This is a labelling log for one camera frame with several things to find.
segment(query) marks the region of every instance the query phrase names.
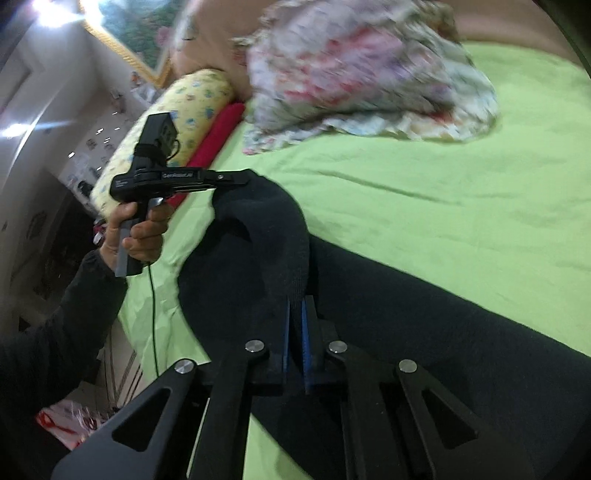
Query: red fabric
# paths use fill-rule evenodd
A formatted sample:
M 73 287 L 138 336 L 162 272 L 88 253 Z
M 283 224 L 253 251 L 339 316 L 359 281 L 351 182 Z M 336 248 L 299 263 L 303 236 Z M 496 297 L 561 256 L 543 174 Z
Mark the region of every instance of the red fabric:
M 197 147 L 186 166 L 208 168 L 242 120 L 243 113 L 244 103 L 231 103 L 224 107 L 213 121 L 211 129 L 209 129 L 201 145 Z M 177 193 L 167 201 L 176 209 L 187 198 L 187 195 L 187 193 Z

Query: person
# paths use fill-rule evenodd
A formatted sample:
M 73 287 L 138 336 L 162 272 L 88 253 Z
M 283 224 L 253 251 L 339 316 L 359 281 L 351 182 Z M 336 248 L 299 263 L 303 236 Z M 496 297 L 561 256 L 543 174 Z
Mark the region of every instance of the person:
M 127 290 L 126 280 L 113 273 L 119 226 L 136 210 L 136 203 L 115 209 L 103 245 L 85 256 L 58 309 L 43 325 L 0 341 L 2 478 L 49 479 L 56 463 L 68 453 L 36 425 L 34 416 L 78 386 L 105 343 Z M 163 203 L 131 229 L 131 237 L 123 241 L 130 256 L 144 262 L 160 257 L 173 211 Z

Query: yellow patterned pillow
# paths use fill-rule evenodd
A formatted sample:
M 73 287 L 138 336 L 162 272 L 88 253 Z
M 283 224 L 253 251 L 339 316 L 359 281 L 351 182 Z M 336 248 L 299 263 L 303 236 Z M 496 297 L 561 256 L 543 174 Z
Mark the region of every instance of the yellow patterned pillow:
M 159 112 L 171 113 L 181 146 L 168 166 L 182 167 L 187 164 L 209 131 L 215 116 L 232 101 L 233 97 L 234 92 L 226 76 L 218 70 L 199 70 L 174 82 L 162 97 L 139 117 L 96 182 L 90 199 L 101 215 L 109 218 L 117 205 L 109 195 L 111 181 L 115 175 L 129 170 L 135 144 L 148 115 Z

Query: ceiling light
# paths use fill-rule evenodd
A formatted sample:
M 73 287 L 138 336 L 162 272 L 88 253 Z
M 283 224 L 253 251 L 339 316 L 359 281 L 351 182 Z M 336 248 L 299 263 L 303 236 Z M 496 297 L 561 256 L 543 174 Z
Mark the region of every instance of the ceiling light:
M 39 13 L 38 22 L 43 27 L 59 28 L 67 23 L 82 19 L 81 15 L 75 15 L 50 0 L 35 0 L 33 8 Z
M 6 138 L 20 137 L 21 135 L 27 133 L 29 127 L 30 125 L 12 124 L 10 127 L 8 127 L 6 130 L 2 132 L 2 136 Z

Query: finger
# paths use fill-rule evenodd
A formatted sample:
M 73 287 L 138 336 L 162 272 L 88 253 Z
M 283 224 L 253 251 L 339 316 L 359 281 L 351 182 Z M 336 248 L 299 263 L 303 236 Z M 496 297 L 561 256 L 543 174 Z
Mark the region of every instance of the finger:
M 142 262 L 154 263 L 160 258 L 162 250 L 141 250 L 139 252 L 129 252 L 129 256 Z
M 107 228 L 117 229 L 124 220 L 133 218 L 135 212 L 138 210 L 138 204 L 135 202 L 131 203 L 120 203 L 117 205 L 111 216 L 109 217 L 109 223 Z
M 130 235 L 136 239 L 148 238 L 151 236 L 162 235 L 168 230 L 168 224 L 166 222 L 147 222 L 138 223 L 134 225 L 130 231 Z
M 163 243 L 164 239 L 160 235 L 142 238 L 140 240 L 127 237 L 123 240 L 123 246 L 129 251 L 130 254 L 132 252 L 140 252 L 142 250 L 158 250 L 162 248 Z
M 165 222 L 169 220 L 174 213 L 172 205 L 164 202 L 150 210 L 148 218 L 153 222 Z

